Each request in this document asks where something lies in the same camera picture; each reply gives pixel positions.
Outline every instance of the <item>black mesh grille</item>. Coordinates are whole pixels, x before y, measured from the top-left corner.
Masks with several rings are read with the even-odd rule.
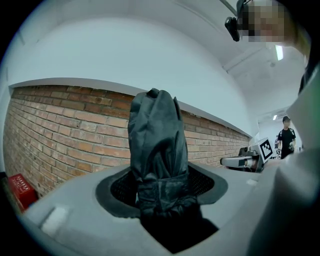
[[[189,166],[189,184],[195,196],[199,196],[214,187],[214,180]],[[137,184],[132,171],[117,179],[111,185],[111,194],[119,201],[136,207]]]

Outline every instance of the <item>red box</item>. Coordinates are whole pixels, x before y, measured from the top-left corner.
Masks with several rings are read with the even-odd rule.
[[[8,181],[22,211],[37,201],[35,189],[25,180],[22,174],[13,175],[8,178]]]

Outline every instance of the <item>ceiling light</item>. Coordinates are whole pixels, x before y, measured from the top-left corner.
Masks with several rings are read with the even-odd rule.
[[[276,45],[275,50],[276,50],[276,56],[278,58],[278,61],[281,61],[284,58],[284,51],[282,49],[282,46]]]

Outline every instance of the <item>brick wall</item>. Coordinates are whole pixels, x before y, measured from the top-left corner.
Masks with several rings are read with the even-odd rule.
[[[8,176],[22,173],[40,196],[75,176],[130,163],[128,118],[133,96],[88,87],[14,89],[4,124]],[[220,165],[249,138],[182,112],[188,158]]]

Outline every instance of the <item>black cloth cover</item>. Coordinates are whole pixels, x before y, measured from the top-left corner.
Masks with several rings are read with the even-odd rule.
[[[188,151],[176,98],[164,90],[139,93],[128,123],[131,170],[140,221],[169,251],[195,245],[217,228],[201,215],[188,180]]]

